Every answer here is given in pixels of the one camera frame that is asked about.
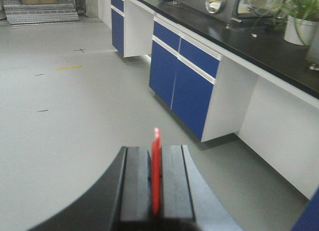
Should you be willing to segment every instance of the metal grating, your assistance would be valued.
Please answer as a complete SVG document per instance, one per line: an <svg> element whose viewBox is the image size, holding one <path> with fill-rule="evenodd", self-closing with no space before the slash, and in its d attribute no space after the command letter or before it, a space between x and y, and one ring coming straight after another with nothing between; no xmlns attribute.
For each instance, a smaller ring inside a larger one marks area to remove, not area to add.
<svg viewBox="0 0 319 231"><path fill-rule="evenodd" d="M3 3L12 28L82 24L69 0L58 0L57 4L22 4L21 0L4 0Z"/></svg>

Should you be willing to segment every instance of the red plastic piece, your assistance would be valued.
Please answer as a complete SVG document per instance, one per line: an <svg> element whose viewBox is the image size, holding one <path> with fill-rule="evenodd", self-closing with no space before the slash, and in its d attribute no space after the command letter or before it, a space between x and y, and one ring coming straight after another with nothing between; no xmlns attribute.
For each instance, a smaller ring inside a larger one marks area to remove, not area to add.
<svg viewBox="0 0 319 231"><path fill-rule="evenodd" d="M160 212L160 130L155 128L155 139L152 142L152 212L156 217Z"/></svg>

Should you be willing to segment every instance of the blue drawer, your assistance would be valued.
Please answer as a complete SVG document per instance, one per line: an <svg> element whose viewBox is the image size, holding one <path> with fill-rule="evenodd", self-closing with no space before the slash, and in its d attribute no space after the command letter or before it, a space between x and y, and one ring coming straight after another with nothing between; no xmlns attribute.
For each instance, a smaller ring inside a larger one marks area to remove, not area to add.
<svg viewBox="0 0 319 231"><path fill-rule="evenodd" d="M178 51L179 35L167 29L158 22L154 22L154 35L169 45L174 50Z"/></svg>
<svg viewBox="0 0 319 231"><path fill-rule="evenodd" d="M188 41L181 39L179 53L199 68L216 78L219 60Z"/></svg>
<svg viewBox="0 0 319 231"><path fill-rule="evenodd" d="M120 11L124 12L124 1L122 0L111 0L111 4Z"/></svg>

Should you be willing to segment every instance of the blue cabinet door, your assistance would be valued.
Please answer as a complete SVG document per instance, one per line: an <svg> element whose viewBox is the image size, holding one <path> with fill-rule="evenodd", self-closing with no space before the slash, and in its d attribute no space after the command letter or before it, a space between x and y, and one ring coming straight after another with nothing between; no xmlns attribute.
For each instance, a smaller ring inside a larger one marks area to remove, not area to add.
<svg viewBox="0 0 319 231"><path fill-rule="evenodd" d="M180 42L180 54L191 61L206 73L216 78L219 60L199 49L185 39Z"/></svg>
<svg viewBox="0 0 319 231"><path fill-rule="evenodd" d="M112 10L112 45L124 56L124 17Z"/></svg>
<svg viewBox="0 0 319 231"><path fill-rule="evenodd" d="M213 84L177 61L172 110L201 140Z"/></svg>
<svg viewBox="0 0 319 231"><path fill-rule="evenodd" d="M150 88L171 108L177 58L153 41Z"/></svg>

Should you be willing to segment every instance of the gray floor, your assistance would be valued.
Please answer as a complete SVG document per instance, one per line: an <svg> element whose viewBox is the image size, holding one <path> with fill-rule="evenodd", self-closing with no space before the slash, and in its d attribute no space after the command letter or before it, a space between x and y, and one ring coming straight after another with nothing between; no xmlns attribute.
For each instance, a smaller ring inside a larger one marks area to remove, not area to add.
<svg viewBox="0 0 319 231"><path fill-rule="evenodd" d="M122 145L149 148L154 127L163 144L189 146L245 231L290 230L307 199L236 137L200 143L149 89L149 68L148 56L121 58L96 19L0 26L0 231L66 207Z"/></svg>

